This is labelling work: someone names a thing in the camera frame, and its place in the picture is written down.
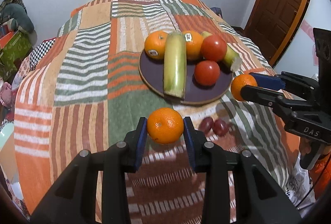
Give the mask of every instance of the door frame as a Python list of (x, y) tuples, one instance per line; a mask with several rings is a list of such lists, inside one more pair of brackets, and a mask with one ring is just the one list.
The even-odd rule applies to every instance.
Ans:
[[(310, 0), (302, 0), (299, 6), (299, 9), (297, 11), (296, 16), (294, 17), (294, 20), (292, 22), (292, 25), (289, 29), (289, 31), (287, 32), (284, 40), (282, 41), (281, 45), (279, 46), (279, 48), (276, 50), (276, 53), (274, 54), (274, 56), (271, 58), (271, 60), (269, 61), (269, 64), (274, 67), (275, 64), (278, 62), (278, 60), (280, 60), (280, 57), (283, 55), (283, 53), (285, 52), (286, 48), (290, 45), (294, 35), (297, 33), (297, 30), (300, 27), (300, 24), (303, 20), (303, 17), (306, 14), (308, 5), (309, 5)], [(248, 22), (245, 26), (244, 29), (244, 35), (246, 35), (249, 26), (252, 23), (252, 20), (254, 18), (254, 15), (258, 9), (260, 0), (255, 0), (254, 3), (254, 7), (252, 9), (251, 15), (249, 16)]]

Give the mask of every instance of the bed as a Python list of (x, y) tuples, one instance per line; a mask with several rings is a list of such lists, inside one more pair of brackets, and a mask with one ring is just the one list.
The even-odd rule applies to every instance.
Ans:
[[(275, 74), (250, 39), (200, 0), (93, 0), (75, 9), (57, 36), (29, 55), (13, 83), (14, 147), (29, 213), (80, 150), (106, 150), (135, 129), (141, 116), (160, 107), (190, 116), (195, 128), (206, 116), (223, 118), (231, 124), (229, 133), (218, 137), (210, 132), (208, 140), (232, 152), (250, 149), (279, 186), (295, 196), (289, 181), (299, 138), (284, 131), (270, 108), (237, 102), (229, 90), (203, 106), (169, 104), (143, 83), (138, 58), (145, 38), (157, 30), (226, 35), (243, 59), (236, 76)], [(99, 222), (101, 176), (96, 195)], [(229, 184), (234, 222), (231, 174)], [(171, 147), (147, 143), (143, 164), (136, 174), (127, 174), (126, 187), (133, 224), (200, 223), (204, 175), (189, 167), (183, 139)]]

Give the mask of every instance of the metal screw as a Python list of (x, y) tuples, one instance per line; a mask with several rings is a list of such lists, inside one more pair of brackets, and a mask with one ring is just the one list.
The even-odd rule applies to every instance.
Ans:
[(206, 148), (213, 148), (214, 147), (214, 143), (213, 142), (205, 142), (204, 143), (204, 146), (206, 147)]
[(126, 146), (126, 142), (124, 142), (124, 141), (119, 141), (119, 142), (117, 142), (116, 146), (117, 146), (118, 148), (123, 148), (123, 147)]
[(81, 150), (80, 153), (79, 153), (79, 155), (81, 157), (86, 157), (88, 154), (89, 154), (89, 152), (86, 149)]
[(246, 158), (249, 158), (252, 155), (249, 150), (244, 150), (243, 152), (241, 152), (241, 154)]

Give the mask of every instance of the brown wooden door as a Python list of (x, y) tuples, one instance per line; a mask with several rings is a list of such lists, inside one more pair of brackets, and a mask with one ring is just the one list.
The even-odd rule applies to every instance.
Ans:
[(293, 23), (295, 18), (297, 18), (296, 24), (299, 23), (306, 2), (307, 0), (259, 0), (255, 3), (257, 7), (255, 6), (255, 13), (253, 10), (245, 28), (245, 35), (259, 46), (269, 63), (273, 64), (275, 56), (279, 56), (281, 50), (285, 48), (285, 38), (288, 37), (291, 27), (294, 32), (296, 25)]

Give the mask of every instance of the purple plate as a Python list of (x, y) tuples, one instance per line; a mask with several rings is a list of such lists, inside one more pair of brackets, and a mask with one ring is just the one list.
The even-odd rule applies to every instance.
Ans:
[[(186, 67), (186, 92), (182, 104), (207, 104), (219, 98), (228, 90), (232, 81), (232, 72), (220, 64), (221, 74), (215, 85), (203, 87), (197, 84), (194, 79), (194, 68), (198, 62), (188, 62)], [(139, 73), (148, 87), (158, 95), (163, 94), (163, 62), (149, 58), (145, 51), (139, 57)]]

